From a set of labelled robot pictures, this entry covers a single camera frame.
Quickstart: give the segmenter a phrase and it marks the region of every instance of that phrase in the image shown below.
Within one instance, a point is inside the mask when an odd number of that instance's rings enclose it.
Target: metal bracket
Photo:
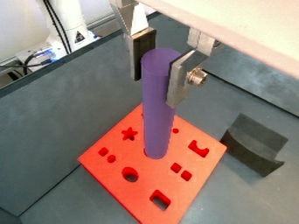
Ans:
[[[116,20],[126,37],[126,46],[130,51],[131,77],[135,81],[142,78],[140,59],[155,49],[156,30],[148,27],[146,12],[142,5],[134,0],[110,0]]]
[[[176,59],[171,67],[167,104],[172,108],[187,97],[191,85],[202,87],[206,83],[208,75],[202,71],[203,63],[211,56],[215,43],[219,44],[215,38],[192,28],[187,43],[194,47],[194,50]]]
[[[171,66],[171,79],[167,92],[167,104],[175,108],[190,93],[190,87],[194,74],[191,70],[196,67],[200,71],[202,80],[206,82],[207,74],[200,70],[202,62],[207,59],[207,55],[190,50]]]
[[[134,36],[126,34],[126,44],[130,51],[131,77],[135,81],[142,79],[142,63],[144,54],[155,49],[156,30],[151,27]]]

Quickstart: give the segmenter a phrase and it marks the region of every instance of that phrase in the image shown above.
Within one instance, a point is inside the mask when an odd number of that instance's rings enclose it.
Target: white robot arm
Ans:
[[[79,0],[36,0],[36,2],[47,17],[51,31],[47,42],[52,46],[58,58],[79,50],[98,39],[88,31]]]

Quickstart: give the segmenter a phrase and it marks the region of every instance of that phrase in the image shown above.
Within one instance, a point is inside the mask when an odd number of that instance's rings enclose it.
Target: red board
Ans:
[[[90,173],[144,224],[180,219],[220,161],[226,146],[179,116],[164,158],[144,154],[143,106],[79,157]]]

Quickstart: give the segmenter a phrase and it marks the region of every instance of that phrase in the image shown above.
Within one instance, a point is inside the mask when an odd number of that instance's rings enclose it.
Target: black block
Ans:
[[[287,138],[243,114],[239,114],[220,142],[227,145],[228,154],[263,177],[284,164],[276,161],[276,153]]]

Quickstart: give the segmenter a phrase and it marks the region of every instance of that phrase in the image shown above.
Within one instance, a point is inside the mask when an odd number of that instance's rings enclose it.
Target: square hole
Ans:
[[[171,205],[171,200],[164,196],[164,194],[155,190],[150,200],[155,203],[155,205],[164,211],[167,207]]]
[[[176,163],[174,163],[171,169],[175,173],[178,173],[182,170],[182,167]]]
[[[104,157],[108,154],[108,149],[104,147],[99,150],[98,154]]]
[[[186,181],[190,181],[190,179],[192,178],[191,173],[187,172],[187,171],[183,171],[183,173],[182,173],[182,178],[183,178]]]

